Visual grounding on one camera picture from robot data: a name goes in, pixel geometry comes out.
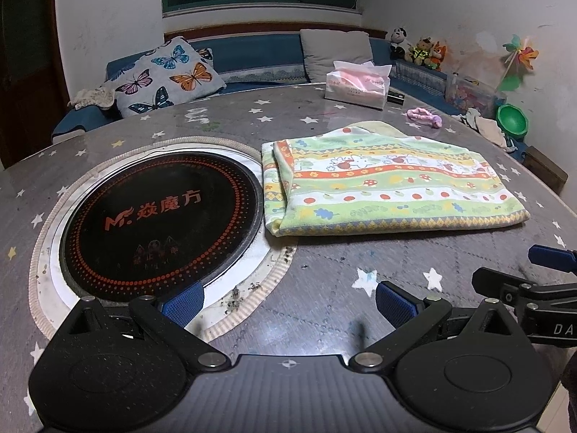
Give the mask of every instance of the blue gripper pad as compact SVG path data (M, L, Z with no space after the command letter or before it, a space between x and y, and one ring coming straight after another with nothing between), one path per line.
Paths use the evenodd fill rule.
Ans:
M384 282L377 285L375 300L379 312L394 328L399 328L418 314L414 303L393 291Z
M181 327L185 327L204 306L202 282L189 286L178 296L162 305L162 314Z
M561 272L577 271L577 260L573 251L549 248L535 244L529 249L529 260L537 266L552 268Z

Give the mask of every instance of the table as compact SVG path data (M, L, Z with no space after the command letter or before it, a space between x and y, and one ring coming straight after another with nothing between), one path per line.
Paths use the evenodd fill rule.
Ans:
M28 272L43 220L65 188L91 168L158 140L206 135L260 150L268 141L317 135L359 121L384 121L408 135L481 153L532 214L520 226L492 231L299 238L292 265L278 287L246 321L211 342L233 361L240 353L342 353L348 358L389 333L392 327L377 311L374 296L355 285L363 272L376 270L379 279L423 298L429 293L423 273L433 268L442 275L443 296L469 307L482 299L470 283L479 267L540 284L574 282L572 275L532 266L527 250L532 244L577 247L577 216L533 174L467 126L446 115L440 130L408 122L403 112L416 106L423 104L409 96L402 109L388 104L382 112L341 104L325 100L322 85L238 92L115 122L0 173L3 430L40 428L27 397L27 381L48 341L30 315ZM187 118L190 109L196 110ZM549 347L544 354L558 376L566 353Z

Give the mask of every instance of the stuffed animal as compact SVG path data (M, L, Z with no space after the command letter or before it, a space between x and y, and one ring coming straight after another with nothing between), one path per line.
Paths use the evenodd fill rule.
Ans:
M402 27L397 27L391 34L391 60L405 58L405 49L399 45L405 37L407 37L407 32Z
M441 62L445 58L446 45L441 46L439 42L429 51L429 56L423 61L427 68L441 71Z
M430 37L419 40L416 46L411 46L409 51L405 53L405 61L413 62L415 65L423 65L423 61L429 58L429 52L433 47Z

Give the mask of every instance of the green bowl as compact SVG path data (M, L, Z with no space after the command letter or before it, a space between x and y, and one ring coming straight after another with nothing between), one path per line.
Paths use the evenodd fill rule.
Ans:
M529 121L525 114L510 104L503 104L497 110L497 125L515 140L521 140L529 129Z

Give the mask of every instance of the screw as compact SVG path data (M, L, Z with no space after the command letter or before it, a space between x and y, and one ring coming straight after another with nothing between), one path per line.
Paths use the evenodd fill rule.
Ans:
M198 357L198 362L207 368L217 368L226 363L226 357L216 351L207 351Z
M373 353L371 351L363 351L362 353L355 355L355 361L361 366L367 368L373 368L380 365L383 362L383 357L378 353Z

